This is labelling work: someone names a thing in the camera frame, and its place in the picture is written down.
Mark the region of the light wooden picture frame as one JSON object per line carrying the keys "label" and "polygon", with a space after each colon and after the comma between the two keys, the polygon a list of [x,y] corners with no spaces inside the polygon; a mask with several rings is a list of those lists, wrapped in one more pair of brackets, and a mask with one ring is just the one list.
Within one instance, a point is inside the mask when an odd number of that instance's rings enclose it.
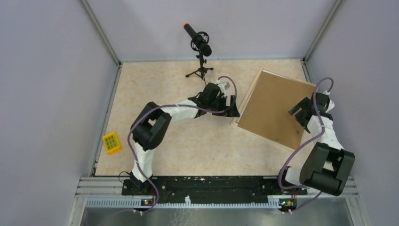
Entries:
{"label": "light wooden picture frame", "polygon": [[[261,69],[259,69],[254,80],[251,82],[250,87],[239,106],[240,113],[242,113],[242,110],[246,105],[248,97],[252,93],[253,87],[255,86],[257,78],[258,78],[259,74],[261,73],[261,71],[269,72],[269,73],[272,73],[272,74],[275,74],[278,76],[282,76],[282,77],[287,77],[290,79],[296,79],[296,80],[308,82],[303,73],[300,73],[300,75],[293,75],[293,74],[288,75],[288,74],[272,72],[270,70],[261,68]],[[232,124],[235,127],[235,129],[239,132],[239,134],[236,136],[236,140],[237,140],[238,144],[241,145],[244,149],[254,150],[254,151],[280,150],[280,151],[288,151],[288,152],[291,152],[294,150],[294,149],[291,149],[284,145],[281,145],[275,141],[271,141],[271,140],[266,139],[260,135],[257,135],[255,133],[249,132],[243,128],[240,128],[238,126],[239,119],[240,119],[240,117],[238,119],[234,120]],[[304,130],[301,144],[309,138],[311,138],[310,134]]]}

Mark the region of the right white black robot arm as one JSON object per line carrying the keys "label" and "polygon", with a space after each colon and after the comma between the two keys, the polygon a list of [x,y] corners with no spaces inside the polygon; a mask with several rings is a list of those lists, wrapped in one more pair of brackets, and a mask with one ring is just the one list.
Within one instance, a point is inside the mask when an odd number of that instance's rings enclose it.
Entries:
{"label": "right white black robot arm", "polygon": [[314,92],[295,105],[289,114],[311,134],[311,139],[304,142],[295,151],[299,152],[310,143],[314,146],[300,169],[284,163],[276,181],[276,188],[282,194],[293,189],[313,188],[323,193],[339,196],[346,185],[355,155],[346,151],[336,137],[333,117],[330,111],[335,104],[329,92]]}

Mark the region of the yellow plastic block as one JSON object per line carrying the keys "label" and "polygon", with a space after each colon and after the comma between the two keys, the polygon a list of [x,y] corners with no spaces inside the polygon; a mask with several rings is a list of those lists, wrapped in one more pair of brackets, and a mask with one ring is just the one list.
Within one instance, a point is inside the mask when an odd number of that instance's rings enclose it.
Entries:
{"label": "yellow plastic block", "polygon": [[105,145],[106,152],[111,155],[122,150],[121,143],[115,131],[102,136],[103,144]]}

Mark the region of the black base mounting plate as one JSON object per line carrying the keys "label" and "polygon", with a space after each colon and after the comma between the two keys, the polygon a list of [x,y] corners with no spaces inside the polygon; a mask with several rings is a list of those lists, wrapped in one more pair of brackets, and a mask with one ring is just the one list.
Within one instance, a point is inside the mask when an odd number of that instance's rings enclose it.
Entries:
{"label": "black base mounting plate", "polygon": [[276,176],[158,176],[152,183],[136,185],[132,179],[123,180],[122,195],[147,196],[149,205],[183,203],[188,197],[193,204],[267,203],[271,195],[288,195]]}

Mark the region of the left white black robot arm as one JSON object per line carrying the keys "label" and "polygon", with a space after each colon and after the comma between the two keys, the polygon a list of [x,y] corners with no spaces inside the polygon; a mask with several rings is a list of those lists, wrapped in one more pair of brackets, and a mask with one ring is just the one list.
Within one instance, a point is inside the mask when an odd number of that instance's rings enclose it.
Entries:
{"label": "left white black robot arm", "polygon": [[229,82],[208,83],[202,92],[176,104],[158,105],[149,102],[131,125],[127,141],[135,165],[130,172],[133,189],[139,194],[150,191],[152,160],[155,149],[163,141],[169,125],[186,119],[196,119],[207,113],[237,118],[237,95],[227,96]]}

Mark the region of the black mini tripod stand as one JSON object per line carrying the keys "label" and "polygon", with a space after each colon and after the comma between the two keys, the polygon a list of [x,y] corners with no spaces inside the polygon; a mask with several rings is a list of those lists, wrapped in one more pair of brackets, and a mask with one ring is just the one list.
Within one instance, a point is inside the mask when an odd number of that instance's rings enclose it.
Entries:
{"label": "black mini tripod stand", "polygon": [[196,71],[193,71],[193,72],[190,73],[190,74],[186,74],[185,77],[188,78],[188,77],[190,77],[191,75],[194,75],[194,74],[195,74],[195,75],[197,75],[199,78],[201,78],[201,79],[204,81],[205,84],[207,84],[207,83],[206,83],[206,79],[205,79],[205,75],[207,74],[207,72],[208,72],[209,70],[211,70],[211,71],[214,70],[214,68],[213,68],[213,67],[207,68],[207,67],[204,66],[204,64],[207,63],[207,60],[204,59],[204,56],[203,56],[202,53],[199,53],[198,55],[196,55],[196,58],[199,59],[199,65],[200,65],[200,67],[199,67]]}

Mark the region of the black microphone orange tip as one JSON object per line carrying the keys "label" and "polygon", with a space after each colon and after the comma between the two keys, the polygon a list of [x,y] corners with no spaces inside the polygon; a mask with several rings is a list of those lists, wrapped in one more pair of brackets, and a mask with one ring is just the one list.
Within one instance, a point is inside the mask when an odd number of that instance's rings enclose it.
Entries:
{"label": "black microphone orange tip", "polygon": [[209,35],[206,32],[196,32],[189,23],[185,23],[183,28],[191,37],[191,48],[194,51],[206,57],[212,54],[212,49],[209,46]]}

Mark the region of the brown cardboard backing board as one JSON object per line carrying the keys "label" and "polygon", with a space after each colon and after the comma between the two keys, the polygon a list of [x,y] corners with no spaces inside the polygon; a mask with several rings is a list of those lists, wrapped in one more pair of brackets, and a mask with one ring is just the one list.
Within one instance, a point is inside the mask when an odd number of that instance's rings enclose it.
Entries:
{"label": "brown cardboard backing board", "polygon": [[281,145],[296,149],[304,128],[289,114],[315,85],[261,71],[242,110],[238,126]]}

